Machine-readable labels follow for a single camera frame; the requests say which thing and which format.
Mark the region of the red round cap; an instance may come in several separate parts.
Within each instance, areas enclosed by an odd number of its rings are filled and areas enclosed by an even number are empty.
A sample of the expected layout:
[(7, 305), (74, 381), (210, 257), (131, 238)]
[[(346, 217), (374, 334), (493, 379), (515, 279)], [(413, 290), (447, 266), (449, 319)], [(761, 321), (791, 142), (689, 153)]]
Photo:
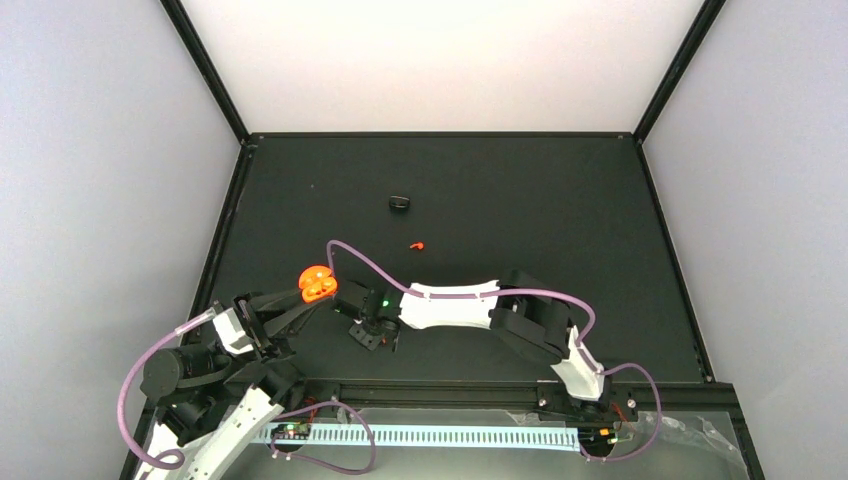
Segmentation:
[(298, 288), (302, 300), (309, 304), (334, 295), (338, 290), (338, 281), (328, 266), (313, 265), (301, 272)]

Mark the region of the black glossy earbud charging case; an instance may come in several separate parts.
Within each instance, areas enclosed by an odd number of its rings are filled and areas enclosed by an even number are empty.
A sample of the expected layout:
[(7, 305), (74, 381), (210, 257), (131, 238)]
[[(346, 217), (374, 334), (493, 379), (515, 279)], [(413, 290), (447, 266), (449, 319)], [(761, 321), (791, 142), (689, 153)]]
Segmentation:
[(388, 206), (394, 213), (407, 212), (411, 206), (411, 199), (405, 196), (392, 195), (388, 199)]

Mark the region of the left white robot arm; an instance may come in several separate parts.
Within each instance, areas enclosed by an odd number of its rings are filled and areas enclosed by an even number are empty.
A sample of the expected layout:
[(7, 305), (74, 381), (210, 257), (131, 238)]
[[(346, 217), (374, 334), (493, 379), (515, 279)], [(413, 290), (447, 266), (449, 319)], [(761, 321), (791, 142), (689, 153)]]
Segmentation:
[(214, 302), (143, 354), (119, 395), (138, 380), (154, 406), (145, 442), (122, 433), (136, 478), (219, 479), (264, 427), (304, 406), (289, 340), (324, 304), (297, 290)]

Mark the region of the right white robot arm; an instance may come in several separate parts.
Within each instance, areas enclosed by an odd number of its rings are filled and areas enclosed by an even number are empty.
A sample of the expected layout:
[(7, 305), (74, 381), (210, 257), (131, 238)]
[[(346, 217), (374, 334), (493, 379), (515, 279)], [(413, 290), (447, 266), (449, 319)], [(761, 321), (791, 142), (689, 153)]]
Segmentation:
[(578, 416), (593, 419), (610, 410), (611, 380), (585, 342), (594, 311), (520, 270), (460, 286), (395, 280), (381, 288), (347, 280), (336, 284), (333, 308), (353, 320), (350, 335), (369, 350), (396, 341), (402, 327), (485, 330), (521, 358), (549, 367)]

